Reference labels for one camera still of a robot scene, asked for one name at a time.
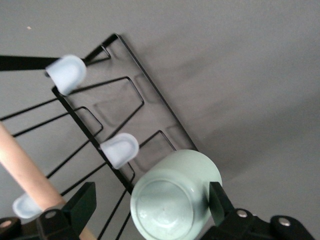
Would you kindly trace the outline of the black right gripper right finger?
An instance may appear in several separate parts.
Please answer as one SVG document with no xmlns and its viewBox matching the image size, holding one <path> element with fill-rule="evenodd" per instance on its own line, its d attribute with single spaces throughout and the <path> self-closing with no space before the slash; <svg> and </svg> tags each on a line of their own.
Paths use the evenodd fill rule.
<svg viewBox="0 0 320 240">
<path fill-rule="evenodd" d="M 209 183 L 209 209 L 214 226 L 210 240 L 313 240 L 314 237 L 297 219 L 274 215 L 270 222 L 261 220 L 243 208 L 234 208 L 218 182 Z"/>
</svg>

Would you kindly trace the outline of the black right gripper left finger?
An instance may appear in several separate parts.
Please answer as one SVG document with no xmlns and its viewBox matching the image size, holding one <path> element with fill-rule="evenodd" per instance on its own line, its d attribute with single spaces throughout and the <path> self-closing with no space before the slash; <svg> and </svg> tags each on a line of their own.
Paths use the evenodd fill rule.
<svg viewBox="0 0 320 240">
<path fill-rule="evenodd" d="M 36 219 L 39 239 L 95 240 L 87 223 L 96 207 L 96 184 L 86 182 L 61 209 L 46 210 Z"/>
</svg>

